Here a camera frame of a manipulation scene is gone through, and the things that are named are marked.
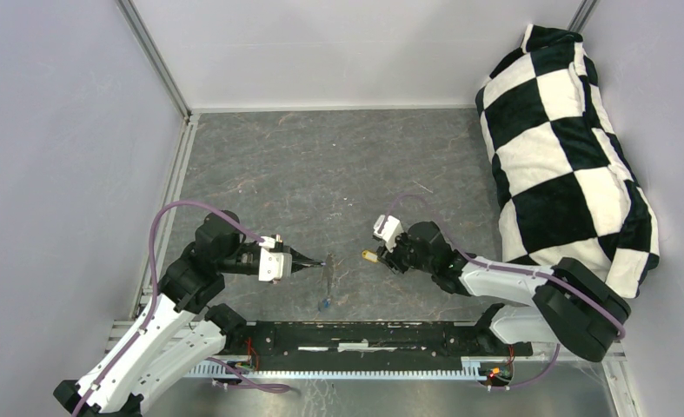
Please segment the yellow capped key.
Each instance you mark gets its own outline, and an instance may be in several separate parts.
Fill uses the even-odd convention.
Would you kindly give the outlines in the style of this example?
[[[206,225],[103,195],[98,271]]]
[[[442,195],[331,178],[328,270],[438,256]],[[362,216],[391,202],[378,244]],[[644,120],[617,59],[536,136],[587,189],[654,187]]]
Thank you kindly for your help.
[[[378,255],[375,252],[367,250],[367,249],[362,251],[362,258],[366,261],[370,261],[373,263],[378,262]]]

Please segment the metal keyring plate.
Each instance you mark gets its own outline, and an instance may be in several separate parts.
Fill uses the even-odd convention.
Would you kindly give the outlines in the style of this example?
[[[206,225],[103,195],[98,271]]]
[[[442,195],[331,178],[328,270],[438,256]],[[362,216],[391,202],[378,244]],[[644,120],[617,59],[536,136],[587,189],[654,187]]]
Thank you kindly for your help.
[[[328,253],[322,267],[322,282],[325,285],[325,301],[331,298],[331,291],[333,287],[333,280],[335,275],[335,256],[333,253]]]

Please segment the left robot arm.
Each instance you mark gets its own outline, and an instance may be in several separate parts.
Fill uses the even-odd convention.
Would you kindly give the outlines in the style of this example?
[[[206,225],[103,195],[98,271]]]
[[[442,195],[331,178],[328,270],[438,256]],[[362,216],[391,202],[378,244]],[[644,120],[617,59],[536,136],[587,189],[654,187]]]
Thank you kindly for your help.
[[[73,416],[141,416],[177,381],[210,356],[239,352],[246,321],[225,304],[211,307],[225,288],[224,276],[254,275],[275,282],[314,260],[285,245],[279,235],[260,236],[236,214],[208,210],[195,239],[157,274],[149,251],[153,294],[119,342],[79,380],[64,380],[56,400]]]

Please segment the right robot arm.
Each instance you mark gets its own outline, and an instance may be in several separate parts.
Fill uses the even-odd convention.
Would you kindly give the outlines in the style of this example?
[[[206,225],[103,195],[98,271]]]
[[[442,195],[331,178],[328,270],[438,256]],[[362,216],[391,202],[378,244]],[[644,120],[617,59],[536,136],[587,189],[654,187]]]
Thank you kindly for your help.
[[[485,354],[522,342],[557,343],[599,362],[625,335],[628,303],[576,259],[552,267],[491,261],[453,248],[434,222],[404,228],[392,215],[376,220],[373,236],[381,243],[376,260],[397,274],[419,271],[449,294],[506,302],[492,307],[475,330]]]

